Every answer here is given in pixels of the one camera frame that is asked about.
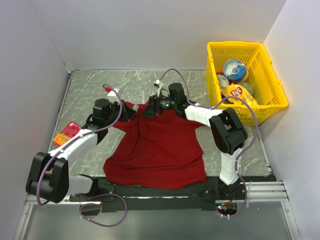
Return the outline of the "red t-shirt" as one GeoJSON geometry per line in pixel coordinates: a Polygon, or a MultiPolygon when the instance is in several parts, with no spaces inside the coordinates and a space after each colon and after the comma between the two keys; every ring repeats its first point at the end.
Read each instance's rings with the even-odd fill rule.
{"type": "Polygon", "coordinates": [[[165,110],[154,118],[136,115],[114,127],[125,133],[103,171],[112,184],[157,189],[181,189],[207,180],[203,150],[196,137],[201,124],[165,110]]]}

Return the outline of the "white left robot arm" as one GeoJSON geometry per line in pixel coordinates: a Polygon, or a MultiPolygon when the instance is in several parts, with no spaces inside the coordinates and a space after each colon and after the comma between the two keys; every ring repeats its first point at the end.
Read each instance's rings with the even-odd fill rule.
{"type": "Polygon", "coordinates": [[[110,102],[101,98],[95,101],[80,131],[62,146],[48,152],[38,152],[32,160],[25,190],[41,199],[59,203],[67,195],[82,195],[94,201],[99,195],[99,183],[95,177],[80,174],[71,177],[69,167],[90,148],[98,145],[116,122],[128,122],[137,113],[124,101],[110,102]]]}

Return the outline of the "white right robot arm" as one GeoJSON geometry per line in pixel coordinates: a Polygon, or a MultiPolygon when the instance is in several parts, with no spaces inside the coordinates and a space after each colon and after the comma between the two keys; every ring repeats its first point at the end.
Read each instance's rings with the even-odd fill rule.
{"type": "Polygon", "coordinates": [[[141,116],[154,118],[166,110],[174,110],[180,118],[210,127],[214,142],[221,152],[219,179],[224,184],[218,187],[218,193],[223,199],[230,199],[236,194],[234,183],[239,179],[236,158],[248,139],[248,133],[235,110],[201,107],[187,99],[180,83],[168,86],[168,96],[162,94],[163,84],[159,80],[153,85],[157,93],[149,97],[149,103],[141,116]]]}

